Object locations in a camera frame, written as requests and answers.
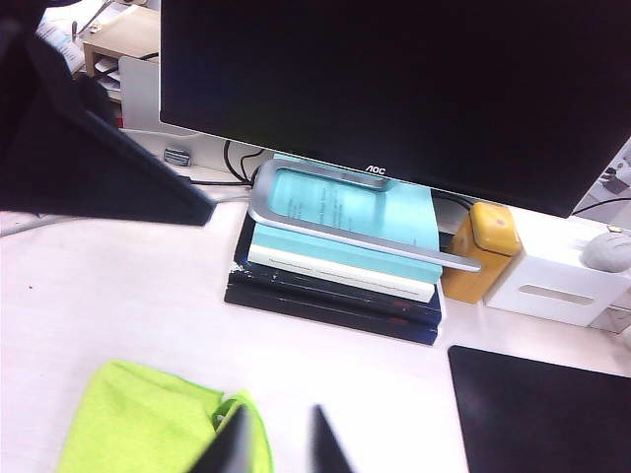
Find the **blue book cover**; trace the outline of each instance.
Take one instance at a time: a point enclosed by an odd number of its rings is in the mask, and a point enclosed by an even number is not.
[[[275,158],[294,158],[276,155]],[[439,249],[438,228],[428,187],[393,180],[376,191],[281,169],[268,205],[274,212],[419,247]],[[436,284],[442,267],[317,236],[256,224],[252,244]]]

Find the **white device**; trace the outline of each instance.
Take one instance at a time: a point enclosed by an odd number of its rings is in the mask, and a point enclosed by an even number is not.
[[[581,259],[600,271],[626,271],[631,267],[631,236],[619,232],[598,235],[587,244]]]
[[[511,212],[524,249],[485,296],[488,306],[588,326],[631,288],[629,271],[598,271],[581,260],[605,224]]]

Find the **black cable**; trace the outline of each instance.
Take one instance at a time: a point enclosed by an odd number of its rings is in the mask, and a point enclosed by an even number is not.
[[[462,207],[464,210],[466,210],[467,212],[469,210],[471,210],[471,207],[467,206],[464,202],[462,202],[461,200],[455,199],[453,197],[448,197],[447,195],[435,195],[434,196],[435,199],[443,199],[443,200],[449,200],[450,202],[454,202],[457,205],[459,205],[460,207]]]
[[[596,202],[595,204],[588,205],[587,207],[581,210],[577,210],[572,215],[580,214],[581,212],[585,212],[586,210],[590,210],[593,207],[597,207],[599,205],[610,204],[611,202],[622,202],[625,200],[631,200],[631,197],[618,197],[617,199],[609,199],[609,200],[603,200],[602,202]]]
[[[260,166],[254,170],[254,172],[252,173],[252,176],[249,178],[249,181],[251,182],[252,187],[254,187],[254,183],[256,182],[256,177],[258,176],[259,169],[260,169]]]
[[[142,60],[142,61],[146,61],[147,59],[151,59],[154,57],[158,57],[160,55],[159,52],[150,52],[149,54],[145,54],[144,56],[140,56],[138,59]],[[118,70],[118,64],[116,64],[113,67],[110,67],[109,69],[105,69],[103,72],[100,72],[98,74],[99,77],[103,77],[106,76],[108,74],[111,74],[112,72],[116,72]]]
[[[249,182],[241,182],[240,180],[231,180],[229,182],[225,182],[223,180],[193,180],[187,175],[181,175],[180,178],[191,184],[197,185],[249,185]]]
[[[264,148],[261,148],[260,150],[258,150],[256,153],[252,153],[251,155],[245,155],[241,157],[241,161],[240,161],[240,165],[241,165],[241,172],[244,174],[244,177],[249,180],[252,181],[252,179],[247,177],[247,172],[245,172],[245,166],[244,166],[244,161],[248,158],[256,158],[257,156],[260,156],[263,154],[263,151],[265,151]]]
[[[451,194],[449,192],[445,192],[444,190],[432,189],[432,197],[440,199],[444,198],[445,200],[451,200],[460,204],[462,207],[466,207],[466,210],[470,210],[473,207],[473,202],[465,199],[460,195]]]
[[[230,150],[230,143],[231,143],[230,140],[226,140],[226,143],[224,143],[224,163],[226,164],[226,168],[228,168],[228,170],[230,171],[230,174],[232,174],[241,182],[249,183],[247,178],[243,175],[240,175],[238,172],[236,172],[235,169],[233,168],[233,165],[230,164],[230,159],[228,158],[228,150]]]

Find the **gray mouse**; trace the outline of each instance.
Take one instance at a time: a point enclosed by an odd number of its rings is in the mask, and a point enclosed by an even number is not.
[[[598,235],[581,256],[583,263],[607,273],[621,273],[631,268],[631,236],[623,233]]]

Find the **wooden shelf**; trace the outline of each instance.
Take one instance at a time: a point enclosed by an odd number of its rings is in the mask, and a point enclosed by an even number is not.
[[[132,6],[111,23],[83,41],[86,72],[97,74],[95,65],[102,57],[119,59],[122,56],[141,57],[160,50],[160,12]],[[159,62],[160,58],[151,59]],[[120,92],[107,91],[111,101],[120,103]]]

